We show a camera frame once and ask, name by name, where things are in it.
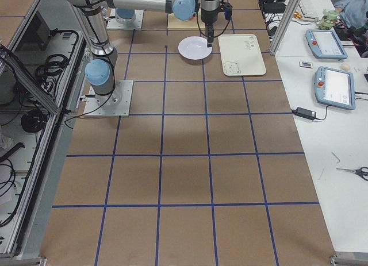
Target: person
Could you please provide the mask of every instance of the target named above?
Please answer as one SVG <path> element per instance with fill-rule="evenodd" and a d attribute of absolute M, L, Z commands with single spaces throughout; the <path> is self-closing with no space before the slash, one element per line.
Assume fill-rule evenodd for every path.
<path fill-rule="evenodd" d="M 368 0 L 339 0 L 334 7 L 347 28 L 359 28 L 367 23 Z"/>

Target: metal mounting plate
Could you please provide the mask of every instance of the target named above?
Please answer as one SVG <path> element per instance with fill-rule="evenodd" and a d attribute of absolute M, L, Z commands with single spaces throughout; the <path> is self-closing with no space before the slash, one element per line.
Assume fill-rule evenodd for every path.
<path fill-rule="evenodd" d="M 85 115 L 84 117 L 122 117 L 129 116 L 129 110 L 131 108 L 133 81 L 132 80 L 117 80 L 116 90 L 121 93 L 121 100 L 116 105 L 102 106 L 98 110 Z M 94 95 L 94 90 L 90 87 L 90 95 Z M 84 113 L 91 112 L 99 107 L 94 98 L 89 98 L 86 102 Z"/>
<path fill-rule="evenodd" d="M 110 19 L 108 21 L 108 25 L 106 27 L 107 30 L 134 30 L 134 29 L 142 29 L 143 23 L 143 10 L 135 10 L 136 19 L 129 24 L 121 24 L 116 21 L 116 19 Z M 115 16 L 115 9 L 111 10 L 110 17 Z"/>

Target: white tray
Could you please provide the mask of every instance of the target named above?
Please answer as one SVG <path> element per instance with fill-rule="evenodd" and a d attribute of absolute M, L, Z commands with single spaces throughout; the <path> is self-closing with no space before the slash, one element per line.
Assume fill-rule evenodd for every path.
<path fill-rule="evenodd" d="M 221 35 L 218 43 L 223 71 L 227 76 L 264 75 L 266 73 L 256 35 Z"/>

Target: scissors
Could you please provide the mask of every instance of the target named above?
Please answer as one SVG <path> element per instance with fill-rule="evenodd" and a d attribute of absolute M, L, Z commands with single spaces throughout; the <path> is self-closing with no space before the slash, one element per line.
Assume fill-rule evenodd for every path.
<path fill-rule="evenodd" d="M 346 168 L 337 168 L 337 170 L 347 171 L 358 175 L 365 181 L 368 181 L 368 168 L 367 167 L 360 167 L 358 169 L 346 169 Z"/>

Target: white bowl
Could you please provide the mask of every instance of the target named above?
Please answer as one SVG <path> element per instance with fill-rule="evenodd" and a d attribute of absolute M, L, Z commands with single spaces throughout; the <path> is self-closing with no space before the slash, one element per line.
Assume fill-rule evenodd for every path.
<path fill-rule="evenodd" d="M 179 53 L 185 58 L 199 60 L 206 58 L 212 52 L 212 47 L 207 47 L 207 39 L 200 36 L 184 38 L 179 43 Z"/>

